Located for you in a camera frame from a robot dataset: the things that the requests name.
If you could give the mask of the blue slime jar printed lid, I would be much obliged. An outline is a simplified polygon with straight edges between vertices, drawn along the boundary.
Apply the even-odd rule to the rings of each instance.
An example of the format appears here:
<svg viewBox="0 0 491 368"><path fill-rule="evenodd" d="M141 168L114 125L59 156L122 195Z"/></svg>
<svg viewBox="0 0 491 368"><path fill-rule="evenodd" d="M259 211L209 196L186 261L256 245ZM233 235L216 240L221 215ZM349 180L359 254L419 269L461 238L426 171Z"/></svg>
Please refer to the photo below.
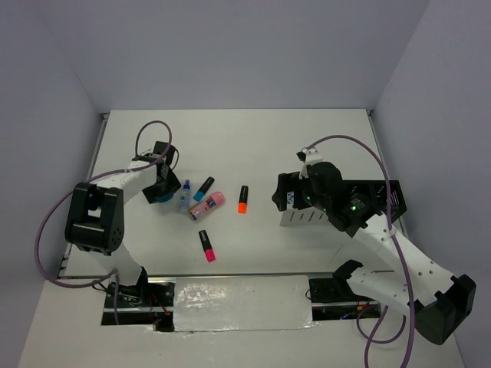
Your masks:
<svg viewBox="0 0 491 368"><path fill-rule="evenodd" d="M288 192L286 195L286 203L287 203L287 208L288 209L295 209L296 204L295 204L295 192L291 191Z"/></svg>

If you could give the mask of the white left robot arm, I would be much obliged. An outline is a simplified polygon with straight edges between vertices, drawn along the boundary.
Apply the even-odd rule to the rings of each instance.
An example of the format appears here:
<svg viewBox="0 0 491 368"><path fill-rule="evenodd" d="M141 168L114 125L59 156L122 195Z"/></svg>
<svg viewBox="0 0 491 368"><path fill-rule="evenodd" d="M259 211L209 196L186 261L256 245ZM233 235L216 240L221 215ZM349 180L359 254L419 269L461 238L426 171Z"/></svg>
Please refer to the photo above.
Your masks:
<svg viewBox="0 0 491 368"><path fill-rule="evenodd" d="M178 149L155 142L154 148L136 155L122 173L95 183L81 182L71 197L65 239L80 251L91 254L112 278L118 293L134 306L150 296L147 272L136 263L124 245L124 206L139 194L149 204L168 202L180 189L171 165Z"/></svg>

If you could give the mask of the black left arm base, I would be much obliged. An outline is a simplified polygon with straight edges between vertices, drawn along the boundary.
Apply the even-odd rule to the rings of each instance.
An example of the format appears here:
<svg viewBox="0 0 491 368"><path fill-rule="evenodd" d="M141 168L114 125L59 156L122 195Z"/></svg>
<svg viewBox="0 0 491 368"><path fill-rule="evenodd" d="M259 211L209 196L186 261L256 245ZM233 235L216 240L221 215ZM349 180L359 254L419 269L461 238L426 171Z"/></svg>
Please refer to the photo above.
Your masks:
<svg viewBox="0 0 491 368"><path fill-rule="evenodd" d="M148 326L157 332L173 332L175 284L149 283L149 287L149 294L142 301L123 296L120 292L117 297L117 316L114 314L114 283L107 287L102 284L94 287L94 290L105 293L101 325Z"/></svg>

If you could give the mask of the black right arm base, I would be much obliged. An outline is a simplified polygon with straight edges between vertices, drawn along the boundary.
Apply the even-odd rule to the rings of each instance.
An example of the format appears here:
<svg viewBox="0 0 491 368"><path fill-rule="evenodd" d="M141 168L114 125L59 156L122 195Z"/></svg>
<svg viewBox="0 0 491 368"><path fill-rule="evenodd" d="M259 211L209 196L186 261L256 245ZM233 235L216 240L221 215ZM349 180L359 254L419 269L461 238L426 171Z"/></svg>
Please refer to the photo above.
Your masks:
<svg viewBox="0 0 491 368"><path fill-rule="evenodd" d="M333 278L309 278L305 297L313 304L369 305L377 302L354 294L347 285L339 285Z"/></svg>

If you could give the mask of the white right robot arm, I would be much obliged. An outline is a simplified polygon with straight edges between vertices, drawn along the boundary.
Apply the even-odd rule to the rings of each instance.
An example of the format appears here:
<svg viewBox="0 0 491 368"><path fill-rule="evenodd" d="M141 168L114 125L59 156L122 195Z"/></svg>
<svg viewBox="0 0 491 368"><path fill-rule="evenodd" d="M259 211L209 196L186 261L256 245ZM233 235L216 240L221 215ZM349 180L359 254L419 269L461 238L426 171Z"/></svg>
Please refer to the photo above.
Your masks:
<svg viewBox="0 0 491 368"><path fill-rule="evenodd" d="M426 256L390 219L389 199L397 181L345 180L332 163L309 165L303 172L281 173L272 201L280 212L316 209L383 260L401 280L377 276L362 262L346 261L334 273L334 293L342 300L356 294L378 300L413 319L416 331L442 345L470 315L476 282L456 276Z"/></svg>

